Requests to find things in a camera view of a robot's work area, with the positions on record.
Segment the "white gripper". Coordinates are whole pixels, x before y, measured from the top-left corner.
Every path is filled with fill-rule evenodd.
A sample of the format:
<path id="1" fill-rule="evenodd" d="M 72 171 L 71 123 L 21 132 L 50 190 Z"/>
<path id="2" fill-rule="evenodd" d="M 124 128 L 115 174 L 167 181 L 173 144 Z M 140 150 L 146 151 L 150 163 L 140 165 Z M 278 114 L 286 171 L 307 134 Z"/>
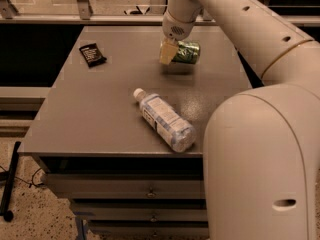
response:
<path id="1" fill-rule="evenodd" d="M 160 62 L 164 65 L 169 65 L 178 52 L 178 42 L 175 40 L 186 39 L 195 24 L 193 15 L 172 16 L 169 11 L 166 11 L 162 21 L 163 33 L 165 38 L 160 46 Z"/>

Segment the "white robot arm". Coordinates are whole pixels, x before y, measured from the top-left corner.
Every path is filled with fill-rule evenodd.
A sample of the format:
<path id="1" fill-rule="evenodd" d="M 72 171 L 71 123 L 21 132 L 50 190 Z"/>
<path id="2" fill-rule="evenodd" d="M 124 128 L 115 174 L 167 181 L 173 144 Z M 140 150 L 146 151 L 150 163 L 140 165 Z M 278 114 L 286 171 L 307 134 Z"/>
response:
<path id="1" fill-rule="evenodd" d="M 317 240 L 319 44 L 257 0 L 169 0 L 163 32 L 213 17 L 262 80 L 224 101 L 203 140 L 210 240 Z"/>

